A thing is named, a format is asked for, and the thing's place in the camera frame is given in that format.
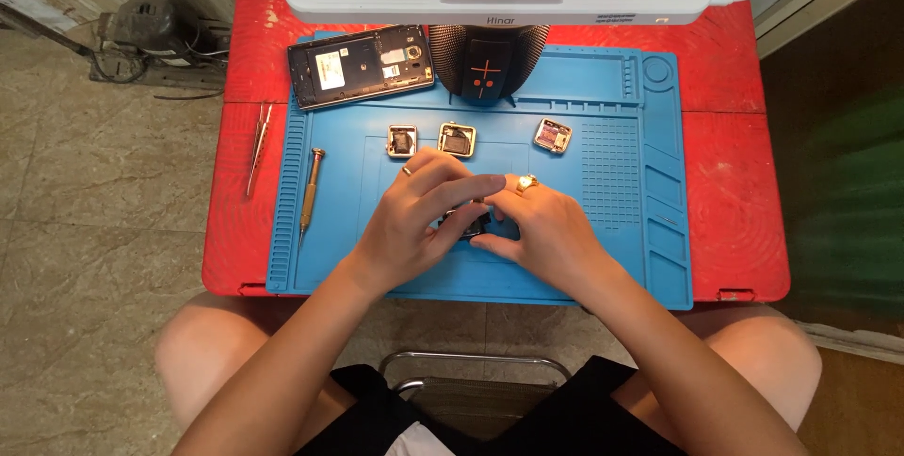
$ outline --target hand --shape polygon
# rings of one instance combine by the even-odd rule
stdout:
[[[379,297],[439,262],[468,226],[486,213],[484,204],[465,204],[439,228],[446,211],[505,187],[504,176],[473,175],[461,162],[431,148],[418,151],[379,200],[367,228],[344,262]]]
[[[505,177],[505,189],[485,202],[493,206],[497,219],[514,219],[521,239],[485,233],[471,239],[472,246],[513,261],[572,298],[593,280],[627,275],[603,249],[577,200],[544,184],[528,187],[519,196],[519,176]]]

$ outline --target red table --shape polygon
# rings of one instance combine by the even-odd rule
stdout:
[[[223,295],[264,290],[288,104],[286,47],[321,30],[285,0],[236,0],[202,279]],[[695,300],[778,300],[790,284],[759,58],[747,2],[691,25],[554,25],[549,43],[678,56]],[[254,196],[245,196],[261,104],[273,105]]]

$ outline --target black shorts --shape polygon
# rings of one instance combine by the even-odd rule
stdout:
[[[336,369],[333,379],[358,401],[296,456],[383,456],[414,422],[427,427],[457,456],[685,454],[609,397],[635,371],[594,356],[508,430],[480,441],[430,419],[402,400],[373,368]]]

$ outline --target black fabric speaker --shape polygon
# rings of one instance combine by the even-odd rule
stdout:
[[[430,56],[448,92],[493,100],[517,91],[546,45],[548,25],[430,25]]]

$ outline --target forearm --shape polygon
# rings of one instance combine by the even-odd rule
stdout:
[[[373,299],[340,264],[220,389],[174,454],[279,454],[299,428]]]
[[[617,268],[581,292],[579,302],[638,363],[688,453],[806,453],[766,399],[626,272]]]

